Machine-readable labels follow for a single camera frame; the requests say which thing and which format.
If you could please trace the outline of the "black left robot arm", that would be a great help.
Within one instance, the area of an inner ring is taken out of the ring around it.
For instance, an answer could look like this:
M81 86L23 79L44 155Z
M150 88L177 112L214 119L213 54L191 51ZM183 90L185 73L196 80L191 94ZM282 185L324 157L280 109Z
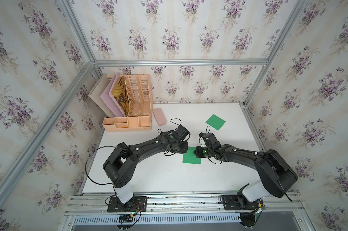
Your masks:
M109 184L112 185L118 201L122 205L132 202L134 193L130 181L138 163L159 153L165 155L187 153L190 136L189 130L178 125L169 131L158 129L157 137L143 143L127 145L122 142L114 146L102 168L111 181Z

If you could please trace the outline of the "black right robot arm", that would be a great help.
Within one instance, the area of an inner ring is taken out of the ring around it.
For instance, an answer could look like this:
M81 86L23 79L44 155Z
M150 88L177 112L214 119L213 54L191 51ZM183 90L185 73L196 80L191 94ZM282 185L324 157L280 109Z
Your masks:
M255 202L266 196L282 198L297 182L298 176L283 157L273 149L265 152L221 145L211 132L199 134L204 145L197 146L197 158L214 158L224 163L236 163L257 171L259 180L240 189L241 198Z

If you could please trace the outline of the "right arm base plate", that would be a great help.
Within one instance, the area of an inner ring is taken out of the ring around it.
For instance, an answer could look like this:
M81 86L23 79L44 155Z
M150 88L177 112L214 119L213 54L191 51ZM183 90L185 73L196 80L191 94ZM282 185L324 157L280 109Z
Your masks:
M222 195L220 202L225 210L257 210L262 206L260 201L250 202L243 195Z

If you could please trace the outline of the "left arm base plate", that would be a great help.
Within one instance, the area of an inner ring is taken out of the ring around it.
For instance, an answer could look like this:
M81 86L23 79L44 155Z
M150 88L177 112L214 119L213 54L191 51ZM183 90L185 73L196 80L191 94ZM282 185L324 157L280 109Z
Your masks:
M127 203L123 204L118 197L111 196L105 200L107 212L146 212L148 197L133 196Z

